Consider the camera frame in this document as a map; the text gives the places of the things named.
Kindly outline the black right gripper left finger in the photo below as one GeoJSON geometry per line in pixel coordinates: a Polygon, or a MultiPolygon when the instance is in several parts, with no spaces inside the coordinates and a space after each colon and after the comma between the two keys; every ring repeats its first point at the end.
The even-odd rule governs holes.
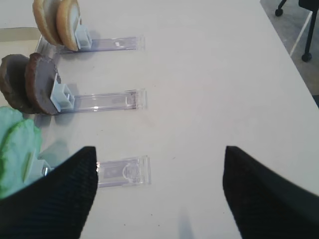
{"type": "Polygon", "coordinates": [[[96,148],[86,146],[47,176],[0,201],[0,237],[80,238],[97,188],[96,148]]]}

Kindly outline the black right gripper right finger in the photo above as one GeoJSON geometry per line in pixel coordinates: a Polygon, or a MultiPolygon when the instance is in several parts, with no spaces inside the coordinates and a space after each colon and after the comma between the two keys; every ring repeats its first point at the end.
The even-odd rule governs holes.
{"type": "Polygon", "coordinates": [[[317,239],[319,197],[227,146],[222,186],[243,239],[317,239]]]}

